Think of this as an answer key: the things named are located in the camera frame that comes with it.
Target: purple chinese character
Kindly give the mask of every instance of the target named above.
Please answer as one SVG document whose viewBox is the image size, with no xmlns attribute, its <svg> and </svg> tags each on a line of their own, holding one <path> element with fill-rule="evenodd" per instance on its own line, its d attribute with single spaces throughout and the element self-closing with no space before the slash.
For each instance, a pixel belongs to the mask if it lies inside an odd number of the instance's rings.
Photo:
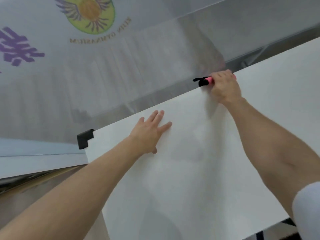
<svg viewBox="0 0 320 240">
<path fill-rule="evenodd" d="M 36 48 L 31 48 L 26 36 L 19 36 L 10 28 L 0 30 L 0 52 L 3 52 L 4 61 L 11 62 L 11 65 L 18 67 L 22 60 L 26 62 L 34 62 L 32 57 L 44 57 L 44 53 L 37 52 Z"/>
</svg>

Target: right arm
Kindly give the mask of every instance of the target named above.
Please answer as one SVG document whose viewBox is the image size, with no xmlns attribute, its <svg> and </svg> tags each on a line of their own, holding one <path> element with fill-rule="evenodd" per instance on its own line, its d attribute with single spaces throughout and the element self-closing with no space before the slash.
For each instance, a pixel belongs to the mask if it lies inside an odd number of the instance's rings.
<svg viewBox="0 0 320 240">
<path fill-rule="evenodd" d="M 247 157 L 292 217 L 292 202 L 298 191 L 320 181 L 319 156 L 298 137 L 252 107 L 242 97 L 231 71 L 211 76 L 215 81 L 211 93 L 233 117 Z"/>
</svg>

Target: hand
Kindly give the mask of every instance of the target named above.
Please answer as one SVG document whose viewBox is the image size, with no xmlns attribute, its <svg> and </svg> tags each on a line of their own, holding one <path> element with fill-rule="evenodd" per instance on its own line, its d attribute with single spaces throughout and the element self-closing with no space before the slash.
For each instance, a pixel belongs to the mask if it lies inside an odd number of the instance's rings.
<svg viewBox="0 0 320 240">
<path fill-rule="evenodd" d="M 224 106 L 242 98 L 235 75 L 230 71 L 214 72 L 210 76 L 214 80 L 211 94 Z"/>
<path fill-rule="evenodd" d="M 131 131 L 129 138 L 137 145 L 137 149 L 142 153 L 157 153 L 156 145 L 162 136 L 171 126 L 172 122 L 168 122 L 165 125 L 158 127 L 160 121 L 163 118 L 165 112 L 163 110 L 158 112 L 154 111 L 150 117 L 144 121 L 144 117 L 140 118 L 138 123 Z"/>
</svg>

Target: white sleeve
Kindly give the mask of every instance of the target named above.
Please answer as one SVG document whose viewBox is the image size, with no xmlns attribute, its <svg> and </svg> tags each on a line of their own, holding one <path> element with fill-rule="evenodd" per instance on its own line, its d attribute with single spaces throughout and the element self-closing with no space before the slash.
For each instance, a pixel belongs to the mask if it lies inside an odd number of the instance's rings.
<svg viewBox="0 0 320 240">
<path fill-rule="evenodd" d="M 294 222 L 303 240 L 320 239 L 320 182 L 307 185 L 292 203 Z"/>
</svg>

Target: yellow green circle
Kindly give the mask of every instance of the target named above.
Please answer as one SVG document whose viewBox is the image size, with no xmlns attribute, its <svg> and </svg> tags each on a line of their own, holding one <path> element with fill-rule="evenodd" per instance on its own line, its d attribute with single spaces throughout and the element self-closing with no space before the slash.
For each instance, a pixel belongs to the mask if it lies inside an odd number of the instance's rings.
<svg viewBox="0 0 320 240">
<path fill-rule="evenodd" d="M 74 20 L 68 16 L 69 22 L 82 32 L 91 35 L 98 35 L 106 32 L 113 24 L 115 19 L 115 8 L 112 0 L 104 0 L 110 2 L 105 10 L 101 9 L 99 0 L 65 0 L 77 5 L 81 20 Z"/>
</svg>

